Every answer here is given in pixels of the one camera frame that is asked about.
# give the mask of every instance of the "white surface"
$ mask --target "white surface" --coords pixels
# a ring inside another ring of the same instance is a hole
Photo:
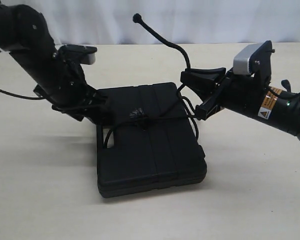
[[[184,47],[193,68],[229,69],[245,46]],[[300,43],[274,47],[272,85],[288,78],[299,91]],[[101,45],[96,63],[84,66],[95,88],[180,85],[184,68],[181,54],[163,45]],[[34,86],[0,55],[0,88],[31,95]],[[96,184],[94,126],[46,101],[0,94],[0,240],[300,240],[300,142],[229,110],[199,130],[202,183],[106,200]]]
[[[2,0],[43,12],[56,44],[300,42],[300,0]]]

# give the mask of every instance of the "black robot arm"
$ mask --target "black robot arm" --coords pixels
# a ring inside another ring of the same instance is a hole
[[[63,45],[58,50],[44,16],[27,5],[0,4],[0,49],[37,82],[34,92],[52,109],[78,121],[108,125],[108,97],[89,86],[81,64],[93,64],[97,48]]]
[[[142,25],[155,38],[173,47],[147,24],[137,13],[133,21]],[[186,59],[186,69],[181,72],[182,86],[189,87],[202,100],[194,115],[207,120],[224,108],[297,136],[300,140],[300,93],[292,93],[288,80],[283,80],[286,91],[271,87],[272,42],[250,44],[233,60],[233,68],[193,69]]]

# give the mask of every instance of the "warning label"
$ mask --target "warning label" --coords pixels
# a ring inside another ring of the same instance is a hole
[[[281,92],[282,92],[281,89],[278,89],[275,87],[271,87],[271,90],[278,95],[281,94]],[[263,100],[263,103],[259,109],[258,116],[263,119],[269,119],[271,111],[277,102],[277,99],[278,99],[278,97],[276,97],[270,91],[268,91],[268,93],[266,94],[266,96]]]

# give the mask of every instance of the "wire tip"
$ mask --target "wire tip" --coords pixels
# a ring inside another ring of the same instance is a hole
[[[142,22],[142,17],[139,13],[136,13],[135,15],[133,15],[132,20],[134,23],[139,24]]]

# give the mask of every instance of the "black plastic case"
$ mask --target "black plastic case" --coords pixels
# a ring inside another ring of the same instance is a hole
[[[174,83],[101,89],[111,99],[114,124],[142,108],[157,117],[176,102]],[[166,117],[186,115],[178,104]],[[206,176],[205,153],[188,119],[167,120],[147,130],[123,126],[113,133],[114,146],[103,148],[103,127],[97,126],[97,180],[104,198],[200,183]]]

